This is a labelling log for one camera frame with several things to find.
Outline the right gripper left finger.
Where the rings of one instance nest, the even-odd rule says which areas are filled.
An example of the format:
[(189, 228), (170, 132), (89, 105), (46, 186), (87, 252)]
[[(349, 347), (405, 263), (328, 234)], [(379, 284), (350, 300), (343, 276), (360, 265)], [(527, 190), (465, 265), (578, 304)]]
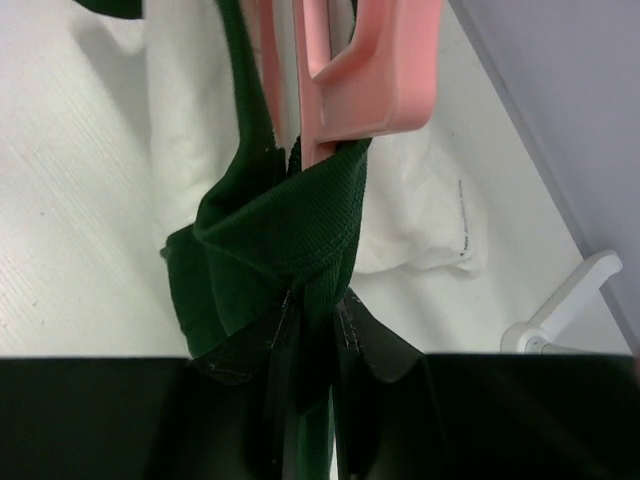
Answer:
[(299, 326), (283, 300), (194, 360), (3, 360), (2, 477), (295, 478)]

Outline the pink plastic hanger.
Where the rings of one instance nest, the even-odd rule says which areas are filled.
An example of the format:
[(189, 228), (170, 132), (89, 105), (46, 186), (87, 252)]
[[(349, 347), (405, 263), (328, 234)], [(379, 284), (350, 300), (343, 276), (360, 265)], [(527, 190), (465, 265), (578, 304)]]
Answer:
[(436, 102), (440, 1), (361, 1), (353, 35), (332, 50), (325, 1), (295, 1), (301, 165), (337, 143), (423, 127)]

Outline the white green raglan t shirt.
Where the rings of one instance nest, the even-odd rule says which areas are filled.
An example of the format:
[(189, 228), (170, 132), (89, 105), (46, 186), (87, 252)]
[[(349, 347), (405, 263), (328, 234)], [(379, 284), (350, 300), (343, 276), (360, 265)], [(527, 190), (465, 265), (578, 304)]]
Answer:
[(279, 147), (282, 93), (273, 7), (250, 27), (237, 1), (220, 1), (239, 145), (193, 222), (163, 249), (171, 297), (193, 360), (289, 300), (300, 313), (293, 400), (293, 479), (338, 474), (333, 314), (348, 296), (359, 242), (371, 138), (337, 143), (305, 169), (300, 135)]

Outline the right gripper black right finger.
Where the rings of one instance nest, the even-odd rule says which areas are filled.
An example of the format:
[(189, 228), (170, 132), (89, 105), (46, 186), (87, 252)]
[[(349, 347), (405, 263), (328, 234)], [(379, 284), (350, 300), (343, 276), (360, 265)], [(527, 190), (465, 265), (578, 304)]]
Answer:
[(635, 479), (630, 357), (424, 354), (348, 295), (333, 314), (343, 479)]

